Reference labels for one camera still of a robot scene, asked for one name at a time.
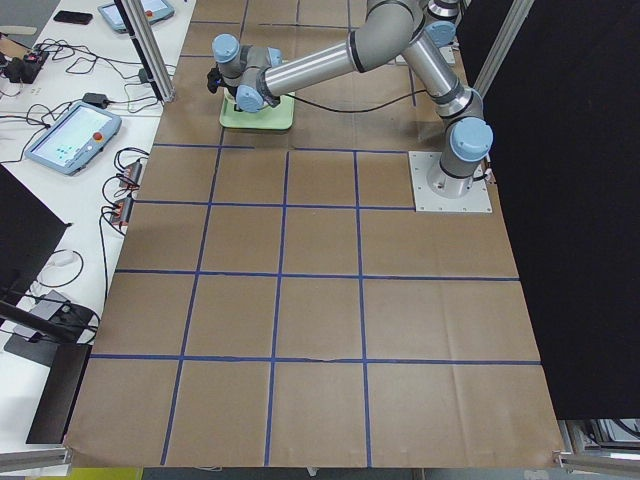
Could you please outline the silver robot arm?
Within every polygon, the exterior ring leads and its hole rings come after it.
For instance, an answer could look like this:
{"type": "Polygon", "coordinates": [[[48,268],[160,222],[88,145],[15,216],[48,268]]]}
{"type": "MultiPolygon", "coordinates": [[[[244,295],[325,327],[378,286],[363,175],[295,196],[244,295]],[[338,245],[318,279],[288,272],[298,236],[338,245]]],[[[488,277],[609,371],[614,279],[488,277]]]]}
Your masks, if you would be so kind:
{"type": "Polygon", "coordinates": [[[467,6],[468,2],[462,0],[424,1],[425,30],[437,47],[449,46],[454,42],[457,25],[467,6]]]}
{"type": "Polygon", "coordinates": [[[480,94],[463,84],[441,54],[456,35],[456,1],[375,0],[364,24],[331,47],[284,62],[279,50],[242,45],[231,34],[212,42],[211,93],[226,89],[237,107],[257,113],[281,96],[350,72],[366,73],[402,57],[424,85],[445,126],[445,145],[427,174],[430,189],[448,199],[466,195],[494,135],[480,94]]]}

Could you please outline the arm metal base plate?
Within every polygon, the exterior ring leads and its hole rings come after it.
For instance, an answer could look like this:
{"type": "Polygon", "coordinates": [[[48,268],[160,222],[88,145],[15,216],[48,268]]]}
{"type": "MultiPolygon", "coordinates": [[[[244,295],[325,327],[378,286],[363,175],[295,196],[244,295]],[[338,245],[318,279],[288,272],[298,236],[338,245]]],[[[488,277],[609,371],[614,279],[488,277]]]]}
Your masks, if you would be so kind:
{"type": "Polygon", "coordinates": [[[409,151],[409,170],[415,210],[436,214],[491,214],[488,187],[477,166],[464,179],[447,175],[440,165],[440,152],[409,151]]]}

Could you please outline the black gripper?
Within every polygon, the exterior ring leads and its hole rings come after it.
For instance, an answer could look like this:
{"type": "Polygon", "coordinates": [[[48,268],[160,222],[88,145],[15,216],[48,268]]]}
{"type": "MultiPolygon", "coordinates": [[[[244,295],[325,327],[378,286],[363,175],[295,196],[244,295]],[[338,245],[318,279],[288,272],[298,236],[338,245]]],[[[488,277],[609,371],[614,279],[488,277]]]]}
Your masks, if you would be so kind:
{"type": "Polygon", "coordinates": [[[213,67],[207,74],[207,89],[211,94],[216,94],[224,87],[224,78],[217,67],[213,67]]]}

